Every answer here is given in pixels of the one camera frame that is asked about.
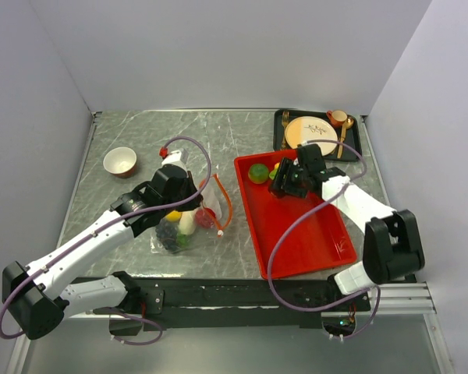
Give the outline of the green orange fruit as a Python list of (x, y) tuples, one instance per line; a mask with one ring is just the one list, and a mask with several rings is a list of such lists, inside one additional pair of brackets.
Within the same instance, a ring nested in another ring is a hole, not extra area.
[(258, 185), (265, 183), (269, 179), (268, 167), (264, 164), (252, 164), (248, 171), (248, 178)]

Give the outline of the yellow pear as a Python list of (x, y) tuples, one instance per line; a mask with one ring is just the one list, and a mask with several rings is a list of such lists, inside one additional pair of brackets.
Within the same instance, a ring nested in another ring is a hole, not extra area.
[(177, 211), (177, 210), (173, 210), (172, 212), (168, 213), (166, 216), (165, 216), (165, 219), (168, 221), (168, 222), (178, 222), (180, 221), (182, 217), (182, 213)]

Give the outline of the white radish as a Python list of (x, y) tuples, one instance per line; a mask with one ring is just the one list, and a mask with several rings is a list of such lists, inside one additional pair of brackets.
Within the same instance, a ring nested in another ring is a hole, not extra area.
[(192, 235), (196, 227), (195, 210), (183, 212), (179, 220), (178, 232), (181, 235)]

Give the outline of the clear zip bag orange zipper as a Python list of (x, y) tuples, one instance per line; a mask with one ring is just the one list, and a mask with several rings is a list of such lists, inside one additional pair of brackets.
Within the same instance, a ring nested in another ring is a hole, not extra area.
[(201, 245), (215, 243), (229, 226), (233, 206), (218, 174), (200, 183), (203, 201), (198, 208), (179, 212), (173, 210), (151, 234), (151, 250), (177, 255)]

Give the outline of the black grape bunch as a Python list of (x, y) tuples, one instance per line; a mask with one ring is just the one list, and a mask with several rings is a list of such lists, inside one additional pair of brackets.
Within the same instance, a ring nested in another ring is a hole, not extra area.
[(155, 235), (166, 251), (171, 253), (179, 251), (177, 242), (178, 231), (173, 223), (162, 220), (159, 225), (155, 227)]

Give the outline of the red apple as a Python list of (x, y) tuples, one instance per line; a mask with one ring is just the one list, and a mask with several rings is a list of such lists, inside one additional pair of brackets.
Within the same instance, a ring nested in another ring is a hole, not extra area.
[(214, 228), (215, 220), (215, 212), (209, 208), (199, 208), (195, 213), (196, 224), (202, 228)]

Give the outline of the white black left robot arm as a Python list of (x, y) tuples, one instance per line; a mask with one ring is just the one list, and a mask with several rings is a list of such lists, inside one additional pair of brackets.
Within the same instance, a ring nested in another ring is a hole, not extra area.
[(197, 208), (202, 196), (183, 162), (163, 164), (150, 181), (121, 195), (90, 227), (54, 252), (2, 272), (3, 312), (31, 340), (46, 336), (65, 318), (91, 309), (139, 308), (140, 286), (126, 272), (81, 284), (74, 280), (106, 253), (157, 226), (173, 210)]

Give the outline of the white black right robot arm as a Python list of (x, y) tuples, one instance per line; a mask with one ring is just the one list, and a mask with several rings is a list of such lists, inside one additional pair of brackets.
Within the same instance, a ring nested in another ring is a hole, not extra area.
[(333, 275), (335, 285), (325, 292), (326, 302), (334, 310), (345, 309), (358, 291), (394, 281), (425, 266), (415, 215), (379, 202), (354, 181), (341, 169), (327, 167), (317, 142), (305, 142), (297, 147), (296, 159), (282, 158), (269, 187), (278, 198), (304, 198), (309, 193), (321, 198), (322, 202), (291, 224), (291, 229), (332, 205), (362, 231), (361, 261)]

